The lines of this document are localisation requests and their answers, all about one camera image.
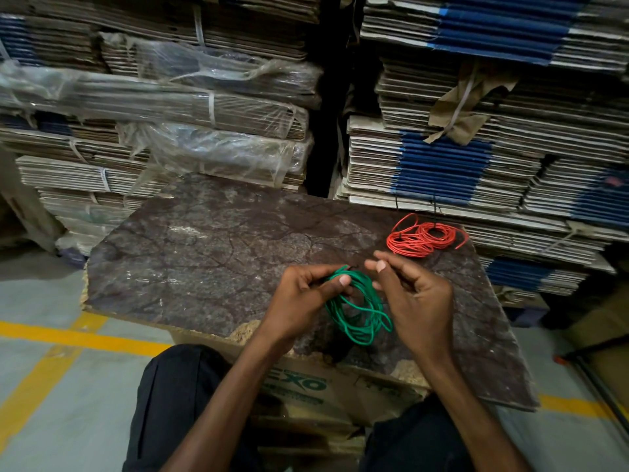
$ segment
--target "worn board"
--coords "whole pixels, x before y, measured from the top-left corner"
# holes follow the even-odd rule
[[[291,264],[361,266],[400,213],[270,187],[186,175],[148,200],[92,251],[84,306],[171,330],[227,338],[263,317]],[[520,348],[472,244],[422,261],[455,290],[454,348],[479,397],[532,410],[539,404]],[[351,343],[325,312],[295,355],[422,384],[410,352],[381,331]]]

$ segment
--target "thigh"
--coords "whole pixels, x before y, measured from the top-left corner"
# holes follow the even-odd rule
[[[228,370],[224,358],[203,345],[173,346],[153,358],[138,387],[123,472],[157,472],[192,428]],[[262,469],[247,431],[232,469]]]
[[[436,395],[397,419],[376,423],[361,472],[473,471],[459,431]]]

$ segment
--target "person's right hand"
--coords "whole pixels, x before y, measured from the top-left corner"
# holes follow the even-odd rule
[[[387,296],[397,334],[420,368],[452,357],[452,285],[445,278],[393,253],[365,260],[377,273],[373,287]]]

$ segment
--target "wire bundle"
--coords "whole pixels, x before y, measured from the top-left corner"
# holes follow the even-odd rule
[[[364,306],[357,306],[346,299],[343,295],[338,295],[325,304],[325,308],[334,320],[334,323],[358,345],[369,346],[373,343],[375,336],[384,328],[388,332],[393,331],[391,319],[384,312],[382,301],[371,284],[371,278],[362,272],[350,270],[349,266],[344,266],[336,270],[328,280],[341,275],[349,275],[352,278],[352,286],[362,293]],[[343,311],[343,303],[358,310],[358,314],[347,316]]]
[[[400,224],[409,217],[414,217],[415,222],[410,227],[398,230],[397,228]],[[436,237],[430,233],[431,230],[441,231],[442,235]],[[465,245],[469,240],[465,230],[445,225],[444,223],[420,223],[420,218],[417,214],[410,213],[393,227],[391,234],[387,237],[387,246],[391,252],[398,255],[423,258],[434,252],[436,248],[443,249],[451,246],[457,239],[457,232],[463,235],[464,239],[463,242],[456,246],[456,249]]]

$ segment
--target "hand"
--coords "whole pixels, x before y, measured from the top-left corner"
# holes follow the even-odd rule
[[[312,327],[316,314],[326,301],[344,291],[351,294],[349,285],[352,279],[349,275],[313,285],[341,267],[343,265],[297,265],[284,271],[258,328],[258,337],[269,342],[279,355],[278,359]]]
[[[452,285],[415,262],[388,252],[365,260],[373,287],[387,296],[393,324],[420,368],[452,358]]]

